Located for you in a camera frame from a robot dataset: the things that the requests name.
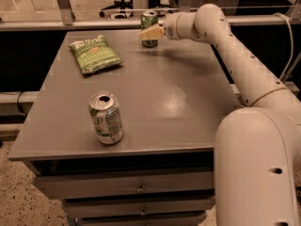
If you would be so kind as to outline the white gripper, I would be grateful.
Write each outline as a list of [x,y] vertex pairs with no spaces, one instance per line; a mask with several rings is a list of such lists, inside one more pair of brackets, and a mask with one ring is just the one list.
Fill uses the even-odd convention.
[[195,12],[175,12],[166,16],[163,28],[154,24],[141,30],[138,36],[142,40],[160,40],[164,35],[171,40],[197,40],[198,32],[194,20]]

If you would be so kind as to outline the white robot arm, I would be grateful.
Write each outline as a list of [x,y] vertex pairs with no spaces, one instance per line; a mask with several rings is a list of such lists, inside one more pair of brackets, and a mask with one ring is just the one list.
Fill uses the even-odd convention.
[[300,226],[293,174],[301,154],[300,101],[233,35],[216,5],[170,14],[139,36],[212,45],[244,101],[216,132],[217,226]]

